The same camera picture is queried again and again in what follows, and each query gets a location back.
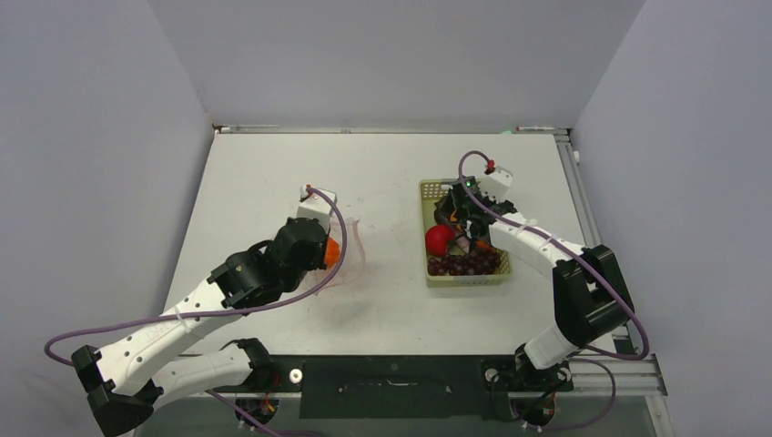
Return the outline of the orange tangerine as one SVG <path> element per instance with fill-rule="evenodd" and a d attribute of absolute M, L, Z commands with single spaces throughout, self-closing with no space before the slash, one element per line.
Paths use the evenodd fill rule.
<path fill-rule="evenodd" d="M 336 241 L 334 238 L 328 238 L 326 249 L 325 249 L 325 255 L 324 255 L 324 263 L 325 263 L 326 269 L 331 269 L 335 267 L 340 260 L 340 256 L 341 256 L 340 243 Z"/>

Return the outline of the beige plastic basket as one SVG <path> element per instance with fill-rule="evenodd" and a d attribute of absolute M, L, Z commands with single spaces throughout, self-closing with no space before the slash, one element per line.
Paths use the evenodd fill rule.
<path fill-rule="evenodd" d="M 434 218 L 434 204 L 441 200 L 447 193 L 446 185 L 451 179 L 424 179 L 418 184 L 420 207 L 422 214 L 422 233 L 426 234 L 437 223 Z M 512 262 L 510 256 L 503 250 L 496 249 L 499 266 L 492 274 L 487 275 L 461 275 L 453 276 L 431 275 L 429 273 L 429 261 L 432 254 L 424 248 L 425 280 L 429 288 L 473 287 L 473 286 L 497 286 L 507 281 L 512 276 Z"/>

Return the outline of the clear zip top bag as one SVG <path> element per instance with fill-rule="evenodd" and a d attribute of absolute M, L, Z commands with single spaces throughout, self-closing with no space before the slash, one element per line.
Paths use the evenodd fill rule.
<path fill-rule="evenodd" d="M 335 277 L 321 291 L 340 286 L 348 286 L 361 279 L 366 272 L 367 256 L 360 233 L 361 221 L 358 218 L 347 217 L 344 227 L 337 221 L 330 224 L 330 237 L 336 242 L 342 242 L 342 229 L 347 232 L 346 256 Z"/>

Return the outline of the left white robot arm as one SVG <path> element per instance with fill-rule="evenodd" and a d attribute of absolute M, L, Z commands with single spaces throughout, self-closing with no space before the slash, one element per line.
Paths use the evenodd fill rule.
<path fill-rule="evenodd" d="M 261 391 L 270 382 L 272 358 L 255 339 L 229 342 L 197 357 L 182 353 L 210 333 L 298 288 L 306 274 L 325 269 L 330 223 L 289 218 L 274 239 L 237 252 L 211 271 L 164 321 L 123 340 L 84 346 L 71 360 L 88 405 L 105 436 L 120 436 L 155 409 L 198 392 L 239 386 Z"/>

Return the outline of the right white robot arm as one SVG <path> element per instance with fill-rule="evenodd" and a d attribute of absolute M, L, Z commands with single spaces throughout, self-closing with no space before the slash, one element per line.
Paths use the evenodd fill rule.
<path fill-rule="evenodd" d="M 504 199 L 504 185 L 453 182 L 434 204 L 437 224 L 474 247 L 485 243 L 541 272 L 553 284 L 554 322 L 527 341 L 514 365 L 516 381 L 536 390 L 551 368 L 597 338 L 636 319 L 615 254 L 606 246 L 584 247 L 556 237 Z"/>

